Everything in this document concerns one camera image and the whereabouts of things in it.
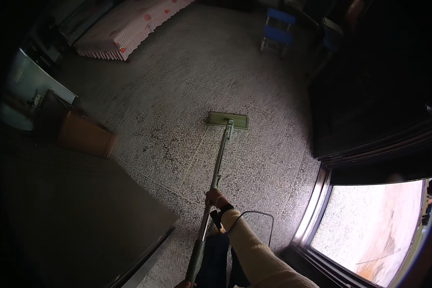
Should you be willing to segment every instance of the dark pants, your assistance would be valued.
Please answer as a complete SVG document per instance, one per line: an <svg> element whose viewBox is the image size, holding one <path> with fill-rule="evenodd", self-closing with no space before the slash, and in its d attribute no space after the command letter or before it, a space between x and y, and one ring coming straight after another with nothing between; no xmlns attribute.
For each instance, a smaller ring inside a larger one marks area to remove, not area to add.
<svg viewBox="0 0 432 288"><path fill-rule="evenodd" d="M198 288L226 288L227 250L229 237L227 233L209 235L206 238L202 265L197 274L195 283ZM230 273L229 288L234 285L248 287L250 282L243 273L239 259L232 253L232 271Z"/></svg>

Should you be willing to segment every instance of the cream sleeve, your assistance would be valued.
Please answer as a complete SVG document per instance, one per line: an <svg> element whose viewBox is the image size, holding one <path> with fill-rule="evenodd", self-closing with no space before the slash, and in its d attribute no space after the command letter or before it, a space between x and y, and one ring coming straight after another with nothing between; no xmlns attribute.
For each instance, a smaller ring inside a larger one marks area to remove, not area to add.
<svg viewBox="0 0 432 288"><path fill-rule="evenodd" d="M232 228L239 216L240 212L235 209L224 212L221 223L226 231ZM243 217L237 221L228 236L243 272L253 287L318 288L311 280L277 258L253 233Z"/></svg>

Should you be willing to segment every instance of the pink tablecloth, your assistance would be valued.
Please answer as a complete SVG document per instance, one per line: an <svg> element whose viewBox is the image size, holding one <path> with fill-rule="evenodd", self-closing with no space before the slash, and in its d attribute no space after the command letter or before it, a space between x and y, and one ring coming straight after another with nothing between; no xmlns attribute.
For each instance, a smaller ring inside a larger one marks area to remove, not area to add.
<svg viewBox="0 0 432 288"><path fill-rule="evenodd" d="M125 0L93 25L74 47L82 56L127 60L150 32L193 1Z"/></svg>

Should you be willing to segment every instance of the black wristband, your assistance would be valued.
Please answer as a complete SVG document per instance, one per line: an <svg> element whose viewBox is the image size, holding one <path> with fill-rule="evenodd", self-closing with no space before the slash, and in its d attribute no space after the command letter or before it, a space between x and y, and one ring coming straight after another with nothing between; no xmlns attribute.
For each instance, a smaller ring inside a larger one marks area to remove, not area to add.
<svg viewBox="0 0 432 288"><path fill-rule="evenodd" d="M230 204L225 204L223 207L221 207L221 212L219 212L219 216L222 216L225 211L233 209L234 207Z"/></svg>
<svg viewBox="0 0 432 288"><path fill-rule="evenodd" d="M217 212L214 210L210 213L211 218L213 219L214 224L218 229L221 229L221 217L222 214L224 214L225 211L233 209L234 207L230 204L225 204L223 207L221 207L221 212Z"/></svg>

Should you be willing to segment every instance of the mop head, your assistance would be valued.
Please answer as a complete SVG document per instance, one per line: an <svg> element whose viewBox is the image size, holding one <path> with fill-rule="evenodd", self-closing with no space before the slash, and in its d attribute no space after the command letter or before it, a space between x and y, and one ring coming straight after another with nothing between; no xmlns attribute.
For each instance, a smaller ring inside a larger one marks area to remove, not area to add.
<svg viewBox="0 0 432 288"><path fill-rule="evenodd" d="M228 120L234 121L234 128L248 129L248 116L227 114L219 112L210 112L208 115L207 123L215 126L226 126Z"/></svg>

